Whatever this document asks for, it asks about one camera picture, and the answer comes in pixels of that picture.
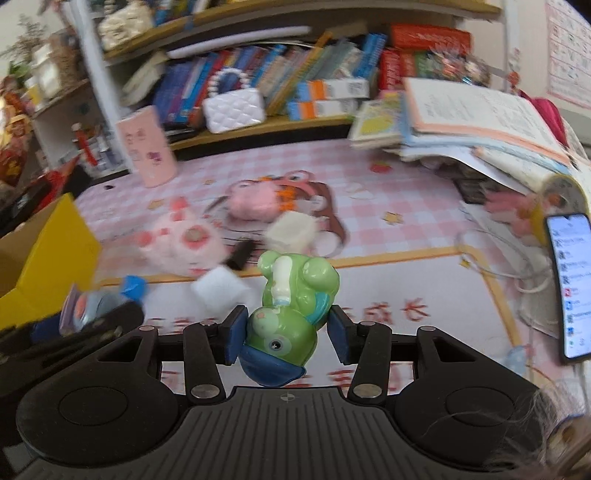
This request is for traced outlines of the white usb charger cube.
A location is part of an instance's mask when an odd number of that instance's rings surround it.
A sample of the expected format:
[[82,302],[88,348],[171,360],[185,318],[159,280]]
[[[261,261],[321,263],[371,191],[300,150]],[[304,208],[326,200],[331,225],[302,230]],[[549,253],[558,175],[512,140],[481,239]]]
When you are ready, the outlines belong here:
[[225,265],[207,271],[190,285],[208,316],[221,318],[238,305],[249,303],[250,289]]

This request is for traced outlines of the mint green eraser case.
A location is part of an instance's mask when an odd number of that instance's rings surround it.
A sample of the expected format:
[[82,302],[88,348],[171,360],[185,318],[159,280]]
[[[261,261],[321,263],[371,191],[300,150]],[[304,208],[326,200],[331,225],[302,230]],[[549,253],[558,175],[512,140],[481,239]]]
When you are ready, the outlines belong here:
[[73,284],[59,316],[59,333],[67,336],[81,332],[104,315],[131,302],[121,293],[111,290],[80,290]]

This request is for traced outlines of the green frog toy figure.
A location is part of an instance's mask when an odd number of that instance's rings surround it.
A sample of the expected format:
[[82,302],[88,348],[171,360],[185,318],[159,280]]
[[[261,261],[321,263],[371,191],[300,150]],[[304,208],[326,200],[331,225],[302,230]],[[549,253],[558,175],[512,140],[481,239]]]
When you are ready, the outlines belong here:
[[325,258],[264,252],[262,306],[249,316],[239,362],[260,386],[280,388],[305,375],[339,292],[339,273]]

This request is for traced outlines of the large pink plush pig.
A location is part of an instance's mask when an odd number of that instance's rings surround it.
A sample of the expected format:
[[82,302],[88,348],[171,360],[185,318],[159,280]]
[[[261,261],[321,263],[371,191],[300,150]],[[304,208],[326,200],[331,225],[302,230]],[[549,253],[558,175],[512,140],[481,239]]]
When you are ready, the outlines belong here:
[[184,197],[135,236],[142,255],[165,273],[197,278],[228,257],[217,227],[197,216]]

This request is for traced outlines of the cream silicone earbud case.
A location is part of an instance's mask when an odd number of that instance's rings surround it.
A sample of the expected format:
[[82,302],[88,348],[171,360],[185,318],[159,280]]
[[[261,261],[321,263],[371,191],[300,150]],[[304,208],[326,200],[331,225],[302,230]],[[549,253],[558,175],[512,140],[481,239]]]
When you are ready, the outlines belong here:
[[263,242],[269,250],[304,254],[314,241],[317,231],[318,223],[314,216],[287,211],[266,229]]

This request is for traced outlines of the small pink plush keychain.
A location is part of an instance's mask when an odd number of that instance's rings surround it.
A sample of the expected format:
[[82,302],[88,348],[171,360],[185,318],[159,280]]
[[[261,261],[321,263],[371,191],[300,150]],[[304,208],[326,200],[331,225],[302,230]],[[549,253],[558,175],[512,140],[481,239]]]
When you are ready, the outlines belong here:
[[242,181],[228,193],[228,211],[238,220],[270,223],[284,212],[294,210],[296,197],[296,188],[280,185],[270,177]]

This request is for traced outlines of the blue wrapper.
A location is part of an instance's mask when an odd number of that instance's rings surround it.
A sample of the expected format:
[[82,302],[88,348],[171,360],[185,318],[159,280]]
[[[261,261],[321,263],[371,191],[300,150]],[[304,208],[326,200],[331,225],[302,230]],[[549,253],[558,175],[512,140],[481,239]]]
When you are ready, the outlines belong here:
[[128,300],[140,303],[145,296],[147,282],[144,278],[135,275],[125,276],[119,286],[119,293]]

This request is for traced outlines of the pink cylindrical pen holder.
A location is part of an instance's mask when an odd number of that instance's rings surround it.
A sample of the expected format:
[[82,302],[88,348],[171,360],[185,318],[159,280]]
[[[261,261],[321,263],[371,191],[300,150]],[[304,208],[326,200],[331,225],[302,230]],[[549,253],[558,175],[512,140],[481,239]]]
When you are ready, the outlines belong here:
[[146,188],[163,185],[176,177],[177,161],[152,105],[117,122],[116,127],[132,170]]

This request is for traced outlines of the white quilted pearl handbag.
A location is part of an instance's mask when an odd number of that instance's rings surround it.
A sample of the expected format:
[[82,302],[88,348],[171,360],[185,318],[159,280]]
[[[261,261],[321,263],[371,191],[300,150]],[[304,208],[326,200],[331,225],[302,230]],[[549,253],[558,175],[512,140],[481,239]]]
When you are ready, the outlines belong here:
[[[238,78],[239,88],[219,92],[221,80],[228,75]],[[249,76],[233,67],[222,68],[211,76],[207,97],[202,102],[206,128],[212,134],[227,133],[256,126],[266,120],[263,96],[250,86]]]

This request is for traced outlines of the lower orange white box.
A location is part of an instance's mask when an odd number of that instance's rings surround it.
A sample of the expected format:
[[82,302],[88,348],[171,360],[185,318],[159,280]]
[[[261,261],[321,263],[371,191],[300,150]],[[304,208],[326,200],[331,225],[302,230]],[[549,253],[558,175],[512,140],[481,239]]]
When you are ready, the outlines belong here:
[[359,101],[356,99],[291,101],[287,104],[287,116],[291,121],[351,116],[356,113],[358,108]]

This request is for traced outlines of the orange white box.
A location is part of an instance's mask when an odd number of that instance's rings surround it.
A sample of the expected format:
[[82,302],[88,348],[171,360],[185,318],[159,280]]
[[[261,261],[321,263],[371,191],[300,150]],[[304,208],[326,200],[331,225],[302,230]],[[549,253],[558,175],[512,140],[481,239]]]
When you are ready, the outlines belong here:
[[370,84],[363,78],[305,81],[297,85],[295,97],[302,102],[369,99]]
[[358,108],[359,101],[356,99],[291,101],[287,104],[287,116],[291,121],[351,116],[356,113]]

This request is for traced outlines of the white side shelf unit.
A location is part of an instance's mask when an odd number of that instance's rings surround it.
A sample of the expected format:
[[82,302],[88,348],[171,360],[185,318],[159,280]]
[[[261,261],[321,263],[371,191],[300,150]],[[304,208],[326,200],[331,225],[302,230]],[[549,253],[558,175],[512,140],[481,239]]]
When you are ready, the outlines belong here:
[[45,102],[33,114],[31,123],[42,151],[39,164],[45,169],[57,169],[77,156],[93,178],[124,169],[114,135],[88,79]]

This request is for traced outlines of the upper orange white box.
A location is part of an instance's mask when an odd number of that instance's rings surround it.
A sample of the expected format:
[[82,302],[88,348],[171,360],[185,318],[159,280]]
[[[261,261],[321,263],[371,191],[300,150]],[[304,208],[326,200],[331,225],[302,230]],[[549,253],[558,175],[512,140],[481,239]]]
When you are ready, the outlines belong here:
[[369,99],[370,84],[363,78],[305,81],[297,85],[295,97],[302,102]]

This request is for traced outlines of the wooden bookshelf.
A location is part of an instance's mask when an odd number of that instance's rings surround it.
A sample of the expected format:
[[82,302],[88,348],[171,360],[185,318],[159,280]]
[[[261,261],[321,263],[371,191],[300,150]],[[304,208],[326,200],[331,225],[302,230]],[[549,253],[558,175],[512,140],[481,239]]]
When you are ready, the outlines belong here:
[[301,130],[335,137],[377,90],[380,62],[403,37],[467,57],[466,19],[500,21],[486,1],[220,1],[162,22],[130,1],[94,20],[71,5],[86,68],[115,150],[135,171],[131,119],[152,107],[174,153]]

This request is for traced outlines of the red dictionary book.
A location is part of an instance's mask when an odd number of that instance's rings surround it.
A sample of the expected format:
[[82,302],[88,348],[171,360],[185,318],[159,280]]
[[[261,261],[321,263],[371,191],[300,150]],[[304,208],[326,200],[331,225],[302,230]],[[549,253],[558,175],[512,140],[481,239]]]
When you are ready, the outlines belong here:
[[402,50],[472,52],[472,35],[464,30],[433,25],[393,24],[393,45]]

